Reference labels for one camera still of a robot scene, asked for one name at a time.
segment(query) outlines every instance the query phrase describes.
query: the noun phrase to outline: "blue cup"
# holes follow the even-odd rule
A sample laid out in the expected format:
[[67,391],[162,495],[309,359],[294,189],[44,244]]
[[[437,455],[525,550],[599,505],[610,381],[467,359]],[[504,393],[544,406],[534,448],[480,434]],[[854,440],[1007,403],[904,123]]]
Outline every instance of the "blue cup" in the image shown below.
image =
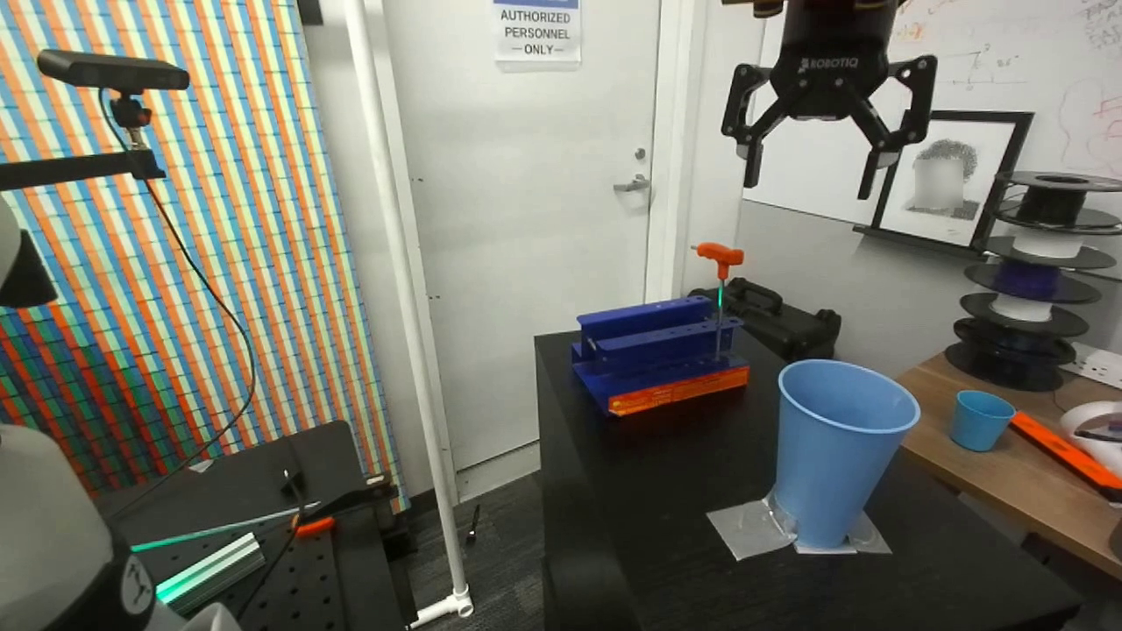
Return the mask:
[[795,363],[778,373],[778,393],[778,523],[807,547],[843,547],[917,426],[917,403],[895,378],[847,363]]
[[959,391],[954,399],[954,445],[987,454],[1007,434],[1013,403],[982,391]]

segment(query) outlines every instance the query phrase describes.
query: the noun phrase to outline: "framed picture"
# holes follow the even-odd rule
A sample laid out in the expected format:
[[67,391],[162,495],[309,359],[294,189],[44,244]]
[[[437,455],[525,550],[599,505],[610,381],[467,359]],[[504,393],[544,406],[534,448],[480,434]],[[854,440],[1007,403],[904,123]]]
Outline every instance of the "framed picture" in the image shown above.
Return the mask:
[[1029,112],[933,112],[883,176],[868,232],[982,252],[1028,128]]

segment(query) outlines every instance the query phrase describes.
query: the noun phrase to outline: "white door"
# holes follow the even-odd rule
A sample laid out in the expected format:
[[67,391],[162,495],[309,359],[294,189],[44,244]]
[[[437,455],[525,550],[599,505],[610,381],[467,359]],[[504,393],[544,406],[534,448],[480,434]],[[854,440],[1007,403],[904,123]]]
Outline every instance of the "white door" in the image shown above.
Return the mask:
[[573,0],[559,66],[502,66],[494,0],[384,19],[462,470],[536,442],[536,334],[642,301],[658,4]]

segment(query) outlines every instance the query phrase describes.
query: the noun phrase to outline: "sign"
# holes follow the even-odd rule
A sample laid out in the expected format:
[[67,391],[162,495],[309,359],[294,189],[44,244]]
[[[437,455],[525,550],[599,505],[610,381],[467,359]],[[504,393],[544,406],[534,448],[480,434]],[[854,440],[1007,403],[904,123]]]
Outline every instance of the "sign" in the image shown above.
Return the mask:
[[579,0],[494,0],[499,66],[544,69],[580,64]]

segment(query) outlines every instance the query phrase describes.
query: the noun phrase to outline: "colorful patterned screen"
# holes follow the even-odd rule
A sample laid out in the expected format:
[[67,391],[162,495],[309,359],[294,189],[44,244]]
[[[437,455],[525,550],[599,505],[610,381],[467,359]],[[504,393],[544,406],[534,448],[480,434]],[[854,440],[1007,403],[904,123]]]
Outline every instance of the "colorful patterned screen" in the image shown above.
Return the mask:
[[[349,421],[391,477],[381,399],[314,123],[294,0],[2,0],[0,161],[114,150],[97,92],[39,74],[39,48],[153,58],[190,92],[147,92],[153,189],[240,317],[259,393],[223,454]],[[0,421],[47,433],[86,487],[167,475],[237,410],[237,331],[129,176],[0,195],[60,301],[0,309]]]

